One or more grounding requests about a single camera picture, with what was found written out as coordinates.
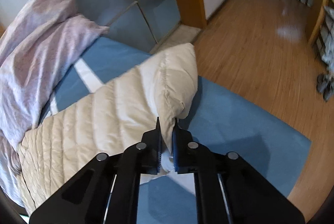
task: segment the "bed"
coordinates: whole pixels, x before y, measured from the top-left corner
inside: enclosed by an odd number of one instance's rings
[[[42,110],[40,125],[151,57],[107,37],[90,44],[57,82]],[[202,77],[197,81],[189,115],[180,120],[180,126],[214,152],[238,152],[287,197],[306,161],[310,141],[227,89]],[[191,175],[170,172],[141,185],[138,223],[195,223],[195,211]]]

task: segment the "white stripe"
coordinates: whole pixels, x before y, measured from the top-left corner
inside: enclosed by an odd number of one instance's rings
[[[172,171],[167,174],[167,177],[176,182],[183,189],[187,190],[189,193],[195,195],[195,182],[194,175],[189,174],[177,174],[175,171]]]
[[[91,70],[82,58],[74,64],[74,68],[89,92],[96,92],[103,86],[103,82],[95,75],[94,71]]]
[[[55,115],[59,112],[56,102],[56,95],[54,94],[54,92],[52,92],[50,96],[50,111],[52,115]]]

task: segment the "wooden floor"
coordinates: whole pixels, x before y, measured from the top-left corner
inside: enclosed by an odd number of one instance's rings
[[[334,184],[334,99],[315,89],[325,66],[305,39],[296,0],[227,0],[195,44],[199,75],[243,96],[312,141],[289,195],[308,221]]]

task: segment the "baseboard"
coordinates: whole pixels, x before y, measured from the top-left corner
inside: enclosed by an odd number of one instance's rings
[[[168,33],[165,35],[150,51],[150,54],[156,53],[157,49],[161,47],[161,45],[178,29],[178,27],[181,25],[181,21],[179,21]]]
[[[228,0],[223,0],[222,3],[216,8],[215,11],[213,11],[213,13],[208,17],[207,22],[209,23],[210,21],[212,21],[212,19],[217,15],[217,13],[222,9],[222,7],[225,5],[225,3]]]

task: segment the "shoe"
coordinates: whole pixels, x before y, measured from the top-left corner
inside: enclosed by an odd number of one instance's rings
[[[323,73],[319,74],[317,77],[317,91],[323,94],[328,84],[329,84],[329,76]]]
[[[324,101],[328,102],[333,95],[334,95],[334,79],[332,78],[325,89]]]

